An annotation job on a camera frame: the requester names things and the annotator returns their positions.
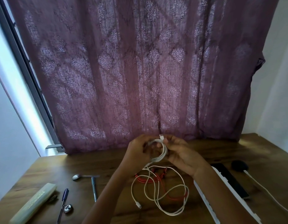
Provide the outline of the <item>person's left hand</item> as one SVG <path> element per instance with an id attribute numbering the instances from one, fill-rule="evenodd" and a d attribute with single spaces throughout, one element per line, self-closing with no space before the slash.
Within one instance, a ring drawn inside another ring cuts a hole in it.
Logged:
<path id="1" fill-rule="evenodd" d="M 124 158 L 118 167 L 122 176 L 135 175 L 151 161 L 153 147 L 148 143 L 155 139 L 157 139 L 156 136 L 142 134 L 129 143 Z"/>

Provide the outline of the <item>person's right hand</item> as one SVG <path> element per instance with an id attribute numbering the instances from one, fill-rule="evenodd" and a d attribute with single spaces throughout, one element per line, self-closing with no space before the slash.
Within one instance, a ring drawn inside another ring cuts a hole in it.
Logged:
<path id="1" fill-rule="evenodd" d="M 163 143 L 168 150 L 165 159 L 191 177 L 194 178 L 198 173 L 212 169 L 185 140 L 173 135 L 164 135 Z"/>

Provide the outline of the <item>person's right forearm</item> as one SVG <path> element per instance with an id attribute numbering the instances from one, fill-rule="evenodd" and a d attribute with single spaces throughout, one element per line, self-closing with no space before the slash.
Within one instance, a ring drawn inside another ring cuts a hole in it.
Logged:
<path id="1" fill-rule="evenodd" d="M 195 171 L 193 179 L 205 195 L 221 224 L 258 224 L 209 163 L 203 162 Z"/>

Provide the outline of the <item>person's left forearm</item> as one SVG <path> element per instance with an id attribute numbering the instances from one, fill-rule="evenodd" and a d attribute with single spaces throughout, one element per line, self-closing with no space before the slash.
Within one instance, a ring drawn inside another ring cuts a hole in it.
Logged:
<path id="1" fill-rule="evenodd" d="M 82 224 L 110 224 L 118 198 L 126 182 L 142 168 L 140 166 L 132 168 L 131 166 L 120 165 L 82 221 Z"/>

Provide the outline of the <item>black smartphone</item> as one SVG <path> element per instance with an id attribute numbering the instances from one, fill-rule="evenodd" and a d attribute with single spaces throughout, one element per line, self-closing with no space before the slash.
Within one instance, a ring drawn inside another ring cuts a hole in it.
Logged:
<path id="1" fill-rule="evenodd" d="M 243 200 L 250 199 L 250 195 L 239 184 L 236 178 L 229 172 L 229 170 L 222 163 L 212 163 L 212 167 L 216 168 L 223 177 L 225 177 L 231 187 L 238 193 Z"/>

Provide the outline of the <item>black charger adapter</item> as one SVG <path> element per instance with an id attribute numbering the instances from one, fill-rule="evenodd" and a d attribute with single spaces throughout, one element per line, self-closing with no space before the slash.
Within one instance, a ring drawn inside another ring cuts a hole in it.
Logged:
<path id="1" fill-rule="evenodd" d="M 247 172 L 249 170 L 248 165 L 241 160 L 234 160 L 231 162 L 231 168 L 236 172 Z"/>

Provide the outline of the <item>grey metal pen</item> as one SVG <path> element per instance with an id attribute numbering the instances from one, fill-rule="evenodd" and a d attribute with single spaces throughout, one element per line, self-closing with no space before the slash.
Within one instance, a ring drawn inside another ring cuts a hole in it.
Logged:
<path id="1" fill-rule="evenodd" d="M 92 189 L 93 189 L 93 195 L 94 195 L 94 202 L 96 203 L 97 201 L 97 191 L 96 191 L 96 178 L 100 177 L 100 175 L 94 175 L 90 176 L 91 178 L 91 184 L 92 184 Z"/>

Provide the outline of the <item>purple patterned curtain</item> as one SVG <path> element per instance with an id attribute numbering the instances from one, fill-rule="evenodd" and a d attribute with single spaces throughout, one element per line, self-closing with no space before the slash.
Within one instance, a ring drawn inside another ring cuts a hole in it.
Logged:
<path id="1" fill-rule="evenodd" d="M 66 154 L 239 141 L 279 0 L 7 0 Z"/>

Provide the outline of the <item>blue pen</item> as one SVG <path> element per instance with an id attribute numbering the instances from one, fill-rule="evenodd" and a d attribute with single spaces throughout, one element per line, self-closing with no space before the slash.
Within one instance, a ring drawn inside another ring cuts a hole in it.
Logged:
<path id="1" fill-rule="evenodd" d="M 64 190 L 64 193 L 63 193 L 61 209 L 60 209 L 60 213 L 59 213 L 59 215 L 58 215 L 58 219 L 57 219 L 56 224 L 59 224 L 59 223 L 60 223 L 61 216 L 62 216 L 62 213 L 63 213 L 63 210 L 64 210 L 64 205 L 65 205 L 66 199 L 67 199 L 67 197 L 68 197 L 68 193 L 69 193 L 69 189 L 66 188 L 66 189 Z"/>

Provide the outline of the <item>translucent plastic case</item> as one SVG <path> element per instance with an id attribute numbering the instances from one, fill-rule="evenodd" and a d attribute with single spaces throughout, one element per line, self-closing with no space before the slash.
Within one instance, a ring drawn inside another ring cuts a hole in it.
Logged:
<path id="1" fill-rule="evenodd" d="M 26 224 L 38 209 L 55 192 L 56 184 L 45 184 L 9 221 L 9 224 Z"/>

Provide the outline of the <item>grey window frame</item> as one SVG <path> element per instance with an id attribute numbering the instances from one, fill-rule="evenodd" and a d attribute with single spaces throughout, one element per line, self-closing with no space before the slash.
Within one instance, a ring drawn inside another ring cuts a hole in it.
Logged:
<path id="1" fill-rule="evenodd" d="M 51 112 L 7 0 L 0 0 L 0 82 L 40 157 L 63 155 Z"/>

